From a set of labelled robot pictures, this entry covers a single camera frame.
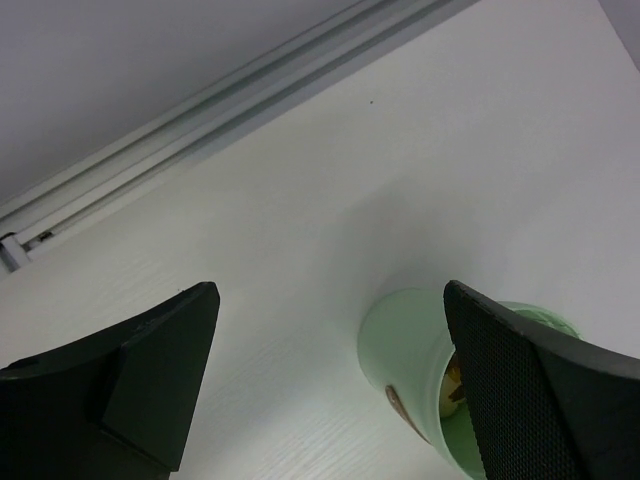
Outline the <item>green cylindrical container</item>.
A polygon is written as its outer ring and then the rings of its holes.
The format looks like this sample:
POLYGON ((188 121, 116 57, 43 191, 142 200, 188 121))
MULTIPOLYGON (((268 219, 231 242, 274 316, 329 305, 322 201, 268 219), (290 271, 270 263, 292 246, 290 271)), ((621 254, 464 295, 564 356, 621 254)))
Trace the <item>green cylindrical container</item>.
POLYGON ((379 300, 358 334, 360 367, 396 413, 466 479, 580 479, 575 447, 535 348, 486 318, 462 318, 454 346, 441 294, 400 290, 379 300), (458 355, 466 401, 439 415, 458 355))

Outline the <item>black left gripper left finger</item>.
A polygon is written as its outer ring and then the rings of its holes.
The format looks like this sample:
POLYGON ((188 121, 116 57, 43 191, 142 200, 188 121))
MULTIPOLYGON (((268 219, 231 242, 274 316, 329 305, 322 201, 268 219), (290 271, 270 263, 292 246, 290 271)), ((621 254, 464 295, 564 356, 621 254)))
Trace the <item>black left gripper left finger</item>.
POLYGON ((167 479, 179 470, 220 295, 198 283, 1 371, 4 479, 167 479))

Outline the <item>orange yellow food piece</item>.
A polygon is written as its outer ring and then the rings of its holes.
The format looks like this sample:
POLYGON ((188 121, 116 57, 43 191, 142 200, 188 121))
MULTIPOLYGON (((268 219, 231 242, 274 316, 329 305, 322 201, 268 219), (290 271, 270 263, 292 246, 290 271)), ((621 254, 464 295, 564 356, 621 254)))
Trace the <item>orange yellow food piece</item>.
POLYGON ((452 416, 466 401, 461 381, 458 355, 454 353, 449 360, 442 378, 439 392, 439 415, 441 418, 452 416))

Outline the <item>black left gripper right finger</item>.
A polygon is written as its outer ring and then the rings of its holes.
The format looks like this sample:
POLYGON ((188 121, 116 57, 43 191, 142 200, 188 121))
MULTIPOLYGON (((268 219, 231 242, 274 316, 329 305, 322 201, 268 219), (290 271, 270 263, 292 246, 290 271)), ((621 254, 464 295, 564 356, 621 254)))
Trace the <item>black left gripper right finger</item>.
POLYGON ((459 281, 443 302, 487 478, 638 478, 638 359, 459 281))

